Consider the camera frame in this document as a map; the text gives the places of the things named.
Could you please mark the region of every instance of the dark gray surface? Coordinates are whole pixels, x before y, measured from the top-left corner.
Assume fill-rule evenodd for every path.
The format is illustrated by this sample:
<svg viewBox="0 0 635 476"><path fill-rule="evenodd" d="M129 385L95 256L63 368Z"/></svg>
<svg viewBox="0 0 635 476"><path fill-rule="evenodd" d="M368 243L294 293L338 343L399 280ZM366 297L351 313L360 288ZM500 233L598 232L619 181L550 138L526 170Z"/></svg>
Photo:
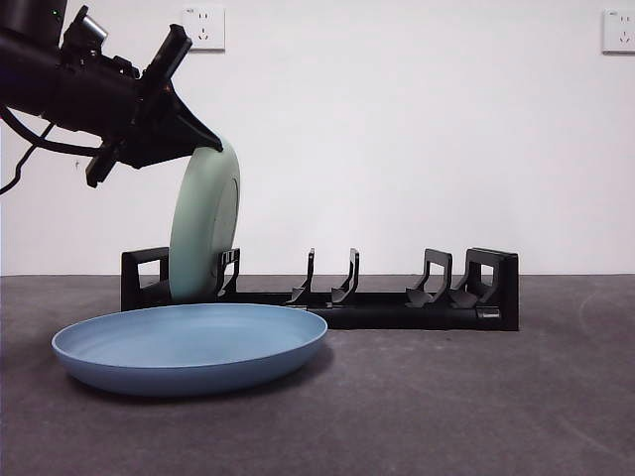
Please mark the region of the dark gray surface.
<svg viewBox="0 0 635 476"><path fill-rule="evenodd" d="M3 278L3 474L635 474L635 277L521 283L520 332L330 331L278 382L152 401L86 388L50 349L118 310L118 278Z"/></svg>

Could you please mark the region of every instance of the electrical outlet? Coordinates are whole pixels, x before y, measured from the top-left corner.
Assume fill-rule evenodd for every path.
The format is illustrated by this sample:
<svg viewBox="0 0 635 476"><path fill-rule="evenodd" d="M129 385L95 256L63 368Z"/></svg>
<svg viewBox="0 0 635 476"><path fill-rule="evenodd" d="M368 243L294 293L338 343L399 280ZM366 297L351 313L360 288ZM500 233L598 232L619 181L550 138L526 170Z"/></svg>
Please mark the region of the electrical outlet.
<svg viewBox="0 0 635 476"><path fill-rule="evenodd" d="M604 53L635 53L635 10L604 12Z"/></svg>
<svg viewBox="0 0 635 476"><path fill-rule="evenodd" d="M183 27L193 50L225 49L225 8L206 3L188 4L183 9Z"/></svg>

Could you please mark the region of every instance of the black dish rack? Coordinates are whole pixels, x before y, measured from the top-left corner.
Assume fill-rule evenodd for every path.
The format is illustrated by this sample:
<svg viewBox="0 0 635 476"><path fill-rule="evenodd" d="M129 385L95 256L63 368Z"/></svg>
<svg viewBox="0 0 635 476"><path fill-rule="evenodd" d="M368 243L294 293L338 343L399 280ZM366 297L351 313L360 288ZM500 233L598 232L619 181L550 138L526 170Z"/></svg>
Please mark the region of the black dish rack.
<svg viewBox="0 0 635 476"><path fill-rule="evenodd" d="M121 255L121 310L170 305L169 248L125 252ZM365 293L359 284L359 252L351 248L346 280L330 293L312 290L315 250L309 251L307 277L287 293L242 292L237 288L240 249L218 255L219 279L207 302L261 303L301 307L323 317L331 329L479 329L518 330L518 255L485 248L470 248L465 274L452 287L452 255L427 249L424 273L402 292ZM160 262L160 280L142 287L139 265ZM444 269L438 290L426 291L431 265ZM482 267L491 269L484 275Z"/></svg>

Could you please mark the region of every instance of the black cable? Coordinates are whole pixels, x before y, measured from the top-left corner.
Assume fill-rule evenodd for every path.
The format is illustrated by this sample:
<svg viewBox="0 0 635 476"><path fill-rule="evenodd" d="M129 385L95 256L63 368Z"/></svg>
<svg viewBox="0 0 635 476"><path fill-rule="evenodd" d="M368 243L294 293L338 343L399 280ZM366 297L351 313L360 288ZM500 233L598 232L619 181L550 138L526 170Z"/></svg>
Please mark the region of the black cable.
<svg viewBox="0 0 635 476"><path fill-rule="evenodd" d="M51 129L53 129L54 127L55 127L55 124L53 122L49 124L47 128L44 130L44 132L40 134L40 138L44 139L45 137L47 137L49 133L51 132ZM13 188L14 186L18 184L18 182L20 181L20 177L22 176L22 166L27 162L27 160L29 160L29 157L31 157L31 154L33 154L33 151L35 151L37 148L38 148L37 146L31 146L29 150L25 153L25 155L22 156L22 159L20 159L20 162L18 162L18 164L16 165L16 173L13 179L9 183L4 185L2 188L0 188L0 195L6 193L7 191L9 191L11 188Z"/></svg>
<svg viewBox="0 0 635 476"><path fill-rule="evenodd" d="M14 130L16 134L22 137L24 140L29 141L36 147L46 149L48 151L60 152L62 154L73 154L75 156L87 156L94 157L102 152L98 147L83 147L73 146L71 144L62 144L61 142L47 141L37 134L31 132L24 124L22 124L16 116L9 110L9 108L3 104L0 104L0 116L4 119L4 122Z"/></svg>

